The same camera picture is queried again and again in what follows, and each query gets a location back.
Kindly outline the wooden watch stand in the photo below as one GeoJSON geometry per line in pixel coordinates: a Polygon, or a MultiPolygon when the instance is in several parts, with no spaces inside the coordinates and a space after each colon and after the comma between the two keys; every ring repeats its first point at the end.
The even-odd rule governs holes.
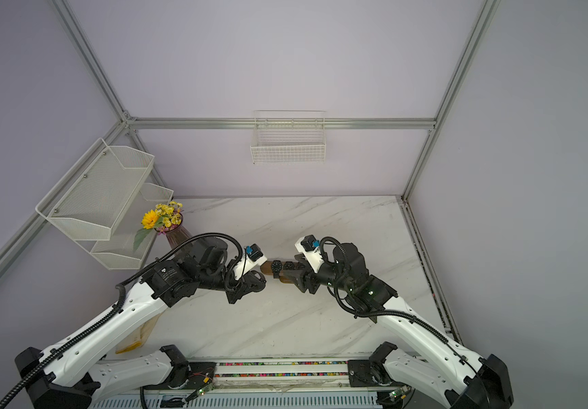
{"type": "Polygon", "coordinates": [[[293,281],[285,276],[286,271],[303,270],[304,265],[297,260],[268,260],[260,267],[265,276],[271,276],[284,284],[293,284],[293,281]]]}

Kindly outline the black watch dark dial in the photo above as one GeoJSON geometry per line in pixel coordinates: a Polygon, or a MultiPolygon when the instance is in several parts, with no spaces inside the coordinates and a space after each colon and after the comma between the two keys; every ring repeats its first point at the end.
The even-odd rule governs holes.
{"type": "Polygon", "coordinates": [[[283,263],[280,260],[273,260],[271,262],[271,271],[274,279],[280,279],[280,272],[283,269],[283,263]]]}

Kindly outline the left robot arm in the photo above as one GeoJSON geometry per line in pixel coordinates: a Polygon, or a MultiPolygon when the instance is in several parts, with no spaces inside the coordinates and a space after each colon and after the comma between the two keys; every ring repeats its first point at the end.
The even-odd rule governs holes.
{"type": "Polygon", "coordinates": [[[90,408],[130,390],[161,386],[179,390],[192,369],[178,347],[146,356],[106,361],[132,332],[199,289],[222,291],[229,303],[260,292],[267,257],[256,244],[241,247],[225,233],[202,233],[117,284],[118,301],[64,340],[17,355],[20,380],[2,400],[7,407],[25,391],[35,408],[90,408]]]}

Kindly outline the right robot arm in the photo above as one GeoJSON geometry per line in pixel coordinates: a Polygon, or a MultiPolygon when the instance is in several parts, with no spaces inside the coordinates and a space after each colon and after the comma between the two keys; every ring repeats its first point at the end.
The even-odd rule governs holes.
{"type": "Polygon", "coordinates": [[[512,407],[505,362],[494,354],[480,356],[418,315],[392,286],[369,273],[354,244],[308,235],[295,247],[307,265],[302,291],[326,286],[344,312],[388,329],[416,352],[411,356],[393,343],[382,344],[373,354],[378,376],[404,383],[445,408],[512,407]]]}

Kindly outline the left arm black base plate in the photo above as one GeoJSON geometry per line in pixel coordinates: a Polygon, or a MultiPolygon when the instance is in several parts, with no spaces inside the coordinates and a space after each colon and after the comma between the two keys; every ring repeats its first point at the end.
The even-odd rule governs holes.
{"type": "Polygon", "coordinates": [[[206,378],[213,378],[216,369],[215,362],[190,362],[187,366],[175,367],[165,384],[172,390],[195,390],[205,383],[206,378]]]}

